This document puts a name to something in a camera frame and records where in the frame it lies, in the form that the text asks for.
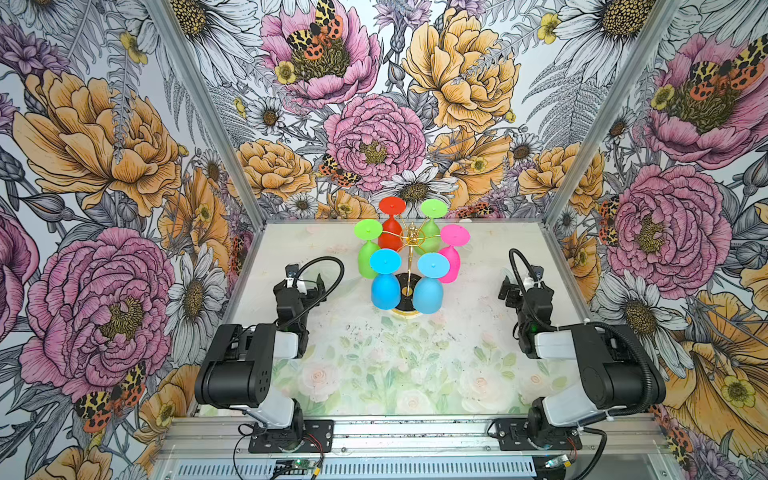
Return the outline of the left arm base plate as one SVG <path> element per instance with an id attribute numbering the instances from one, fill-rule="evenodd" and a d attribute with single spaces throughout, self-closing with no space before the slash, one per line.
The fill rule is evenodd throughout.
<path id="1" fill-rule="evenodd" d="M 335 422 L 304 420 L 284 429 L 258 430 L 251 435 L 251 454 L 329 453 L 332 450 Z"/>

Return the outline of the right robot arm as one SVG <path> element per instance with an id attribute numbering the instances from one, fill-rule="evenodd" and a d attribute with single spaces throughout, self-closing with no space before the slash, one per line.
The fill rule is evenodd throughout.
<path id="1" fill-rule="evenodd" d="M 666 397 L 666 385 L 639 338 L 628 326 L 584 319 L 555 326 L 554 290 L 543 270 L 523 253 L 508 252 L 512 275 L 499 298 L 513 309 L 513 337 L 527 358 L 573 360 L 578 379 L 563 391 L 531 403 L 521 428 L 536 449 L 560 446 L 594 423 L 644 413 Z"/>

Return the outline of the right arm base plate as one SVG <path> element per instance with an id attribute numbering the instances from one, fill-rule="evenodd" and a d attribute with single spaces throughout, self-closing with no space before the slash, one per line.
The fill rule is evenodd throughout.
<path id="1" fill-rule="evenodd" d="M 486 434 L 498 442 L 501 451 L 579 451 L 582 442 L 573 428 L 533 425 L 523 417 L 504 417 L 491 421 Z"/>

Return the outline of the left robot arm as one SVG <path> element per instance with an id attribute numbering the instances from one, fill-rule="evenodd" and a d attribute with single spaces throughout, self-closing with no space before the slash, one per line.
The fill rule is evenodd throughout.
<path id="1" fill-rule="evenodd" d="M 309 343 L 308 315 L 341 283 L 343 262 L 321 256 L 290 264 L 274 286 L 276 319 L 253 326 L 225 324 L 215 332 L 198 372 L 198 404 L 243 414 L 251 454 L 317 453 L 332 450 L 335 422 L 307 420 L 298 400 L 272 383 L 274 364 L 302 358 Z"/>

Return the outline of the pink wine glass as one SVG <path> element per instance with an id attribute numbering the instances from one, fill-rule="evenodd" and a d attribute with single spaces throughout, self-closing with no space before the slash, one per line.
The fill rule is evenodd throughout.
<path id="1" fill-rule="evenodd" d="M 443 284 L 450 284 L 456 281 L 460 268 L 461 256 L 457 250 L 458 247 L 465 246 L 471 239 L 469 232 L 459 224 L 449 224 L 441 229 L 440 239 L 445 244 L 439 253 L 449 262 L 448 273 L 440 278 Z"/>

